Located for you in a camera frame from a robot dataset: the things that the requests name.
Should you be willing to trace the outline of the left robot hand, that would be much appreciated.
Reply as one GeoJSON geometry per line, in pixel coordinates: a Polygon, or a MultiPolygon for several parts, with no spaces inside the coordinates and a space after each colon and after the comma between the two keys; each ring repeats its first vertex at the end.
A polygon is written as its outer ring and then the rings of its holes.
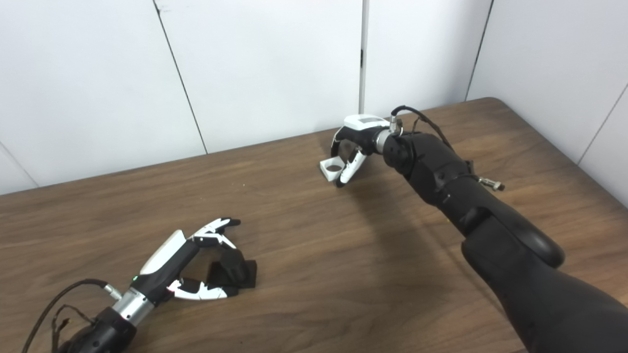
{"type": "Polygon", "coordinates": [[[227,227],[240,223],[240,219],[226,217],[211,221],[192,235],[176,230],[146,261],[131,287],[154,306],[172,298],[201,301],[237,296],[238,289],[235,287],[211,286],[203,281],[183,278],[181,274],[203,248],[235,250],[235,244],[224,232],[227,227]]]}

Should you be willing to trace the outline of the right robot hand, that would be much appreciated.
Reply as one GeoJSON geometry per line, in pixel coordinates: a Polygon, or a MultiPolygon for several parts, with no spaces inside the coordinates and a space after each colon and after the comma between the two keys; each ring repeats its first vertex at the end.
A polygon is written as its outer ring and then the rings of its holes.
{"type": "Polygon", "coordinates": [[[390,121],[369,114],[355,114],[345,117],[341,126],[333,136],[330,157],[336,158],[340,153],[343,141],[354,143],[355,148],[344,163],[334,185],[342,188],[357,173],[368,156],[381,153],[383,143],[391,133],[390,121]]]}

